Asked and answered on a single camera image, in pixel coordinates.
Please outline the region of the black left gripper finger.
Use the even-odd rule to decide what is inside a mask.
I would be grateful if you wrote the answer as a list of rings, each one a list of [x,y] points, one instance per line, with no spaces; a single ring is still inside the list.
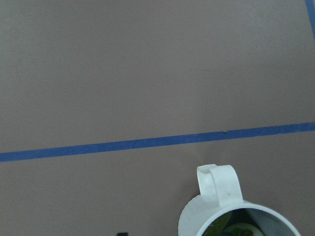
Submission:
[[[117,233],[116,236],[128,236],[128,232]]]

